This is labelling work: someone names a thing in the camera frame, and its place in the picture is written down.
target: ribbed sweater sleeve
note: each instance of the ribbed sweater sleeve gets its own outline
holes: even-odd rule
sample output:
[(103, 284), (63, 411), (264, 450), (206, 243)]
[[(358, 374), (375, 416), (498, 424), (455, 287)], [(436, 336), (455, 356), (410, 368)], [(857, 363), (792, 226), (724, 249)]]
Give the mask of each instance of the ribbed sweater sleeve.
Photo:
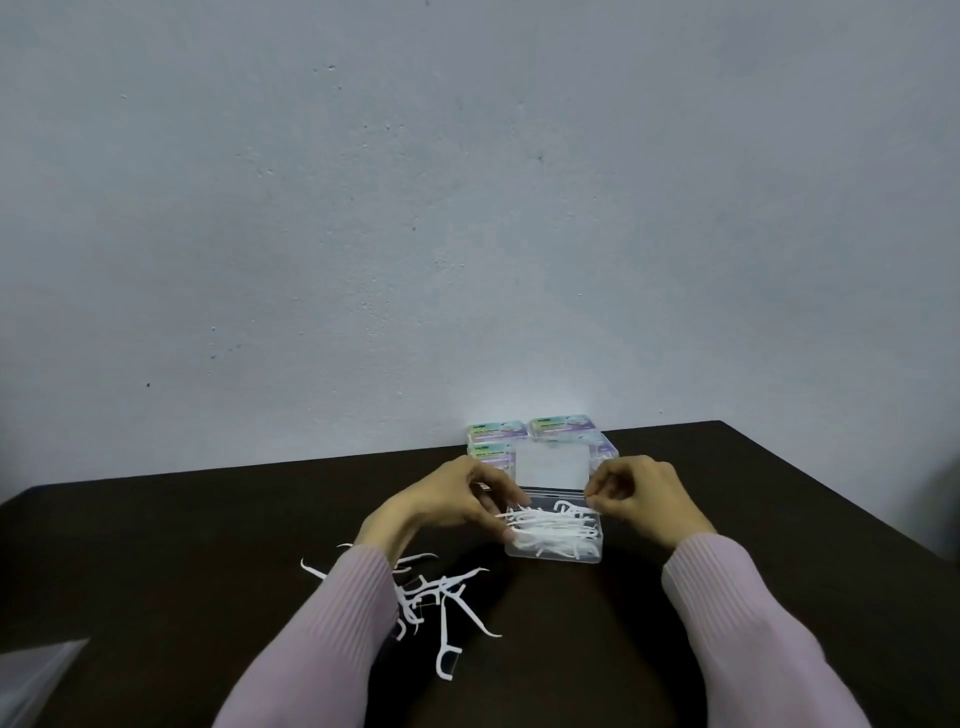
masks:
[(661, 581), (704, 674), (710, 728), (869, 726), (816, 638), (774, 599), (740, 544), (692, 536)]
[(363, 725), (370, 668), (396, 614), (387, 559), (351, 548), (247, 668), (214, 728)]

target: hand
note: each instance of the hand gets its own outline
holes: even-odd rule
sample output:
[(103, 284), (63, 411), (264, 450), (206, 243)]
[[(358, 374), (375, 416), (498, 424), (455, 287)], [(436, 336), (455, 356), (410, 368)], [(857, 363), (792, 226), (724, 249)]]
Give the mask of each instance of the hand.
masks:
[[(481, 482), (490, 487), (488, 492), (480, 487)], [(501, 541), (510, 541), (514, 532), (496, 514), (509, 504), (529, 502), (506, 473), (461, 455), (373, 511), (354, 542), (378, 547), (395, 564), (417, 531), (426, 525), (474, 522)]]
[(673, 466), (646, 455), (605, 460), (584, 496), (593, 510), (626, 521), (667, 548), (695, 533), (716, 533)]

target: wooden tabletop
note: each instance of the wooden tabletop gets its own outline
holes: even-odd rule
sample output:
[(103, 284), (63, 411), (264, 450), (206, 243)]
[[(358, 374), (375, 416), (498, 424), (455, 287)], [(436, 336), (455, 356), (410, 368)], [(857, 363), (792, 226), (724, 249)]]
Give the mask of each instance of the wooden tabletop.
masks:
[[(753, 555), (875, 728), (960, 725), (960, 578), (946, 562), (719, 422), (609, 432), (672, 462)], [(90, 638), (38, 725), (207, 726), (260, 649), (435, 448), (33, 488), (0, 507), (0, 652)], [(469, 528), (422, 533), (431, 573), (486, 566), (439, 626), (388, 643), (369, 725), (703, 725), (703, 680), (660, 589), (664, 554), (604, 523), (597, 566), (512, 559)]]

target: white wall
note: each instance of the white wall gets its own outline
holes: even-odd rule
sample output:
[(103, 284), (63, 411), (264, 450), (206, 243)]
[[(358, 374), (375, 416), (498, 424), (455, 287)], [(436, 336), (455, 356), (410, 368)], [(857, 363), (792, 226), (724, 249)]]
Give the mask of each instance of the white wall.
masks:
[(5, 3), (0, 477), (720, 418), (951, 555), (958, 21)]

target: white label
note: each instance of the white label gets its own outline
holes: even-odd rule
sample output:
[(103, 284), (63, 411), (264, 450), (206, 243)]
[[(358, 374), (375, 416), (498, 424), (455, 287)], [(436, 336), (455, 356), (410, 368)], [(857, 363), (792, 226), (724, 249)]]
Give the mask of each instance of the white label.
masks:
[(516, 484), (524, 490), (583, 491), (590, 479), (590, 448), (583, 442), (518, 440)]

